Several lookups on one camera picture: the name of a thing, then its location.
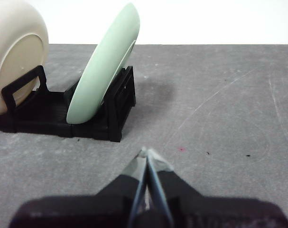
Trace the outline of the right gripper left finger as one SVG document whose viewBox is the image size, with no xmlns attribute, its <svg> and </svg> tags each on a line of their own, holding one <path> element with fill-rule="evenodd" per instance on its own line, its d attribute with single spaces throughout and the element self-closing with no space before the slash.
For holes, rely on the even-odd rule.
<svg viewBox="0 0 288 228">
<path fill-rule="evenodd" d="M 48 196 L 22 204 L 11 228 L 126 228 L 136 215 L 147 167 L 146 149 L 95 195 Z"/>
</svg>

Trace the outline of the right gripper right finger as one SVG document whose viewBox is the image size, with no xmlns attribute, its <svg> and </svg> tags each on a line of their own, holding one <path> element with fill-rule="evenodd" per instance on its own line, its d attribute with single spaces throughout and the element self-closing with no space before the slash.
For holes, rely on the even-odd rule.
<svg viewBox="0 0 288 228">
<path fill-rule="evenodd" d="M 276 204 L 253 198 L 208 197 L 174 171 L 157 151 L 146 151 L 155 206 L 175 228 L 288 228 Z"/>
</svg>

